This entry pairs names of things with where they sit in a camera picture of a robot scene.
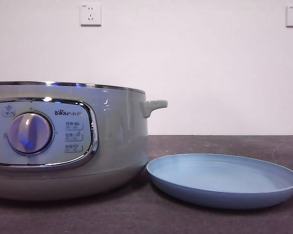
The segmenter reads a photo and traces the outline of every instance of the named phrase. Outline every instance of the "appliance base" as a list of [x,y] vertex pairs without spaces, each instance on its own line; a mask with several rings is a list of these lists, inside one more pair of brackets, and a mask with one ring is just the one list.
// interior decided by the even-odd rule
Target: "appliance base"
[[0,197],[12,200],[43,201],[71,199],[117,188],[128,183],[145,167],[146,161],[111,172],[66,178],[0,178]]

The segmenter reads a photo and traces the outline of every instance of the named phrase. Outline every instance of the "control panel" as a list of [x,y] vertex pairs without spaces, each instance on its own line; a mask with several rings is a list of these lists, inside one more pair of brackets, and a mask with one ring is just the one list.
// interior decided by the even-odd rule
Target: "control panel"
[[92,109],[81,101],[26,98],[0,101],[0,164],[57,165],[98,145]]

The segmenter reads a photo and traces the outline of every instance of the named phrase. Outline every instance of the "electric cooker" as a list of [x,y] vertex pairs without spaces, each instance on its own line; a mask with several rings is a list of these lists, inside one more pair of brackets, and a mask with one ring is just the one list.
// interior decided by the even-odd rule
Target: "electric cooker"
[[0,197],[67,199],[129,182],[147,163],[147,118],[164,107],[125,87],[0,82]]

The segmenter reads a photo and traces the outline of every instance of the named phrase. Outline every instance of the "rotary knob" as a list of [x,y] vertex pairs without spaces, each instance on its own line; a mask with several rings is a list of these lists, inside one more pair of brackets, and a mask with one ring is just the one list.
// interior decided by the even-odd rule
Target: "rotary knob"
[[49,121],[36,113],[17,116],[8,131],[10,145],[21,154],[34,154],[43,150],[50,143],[51,137]]

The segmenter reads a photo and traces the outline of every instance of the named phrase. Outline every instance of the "white wall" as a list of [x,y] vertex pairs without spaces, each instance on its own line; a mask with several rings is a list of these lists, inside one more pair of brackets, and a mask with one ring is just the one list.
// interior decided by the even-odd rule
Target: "white wall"
[[0,80],[129,86],[169,108],[150,134],[293,134],[293,0],[0,0]]

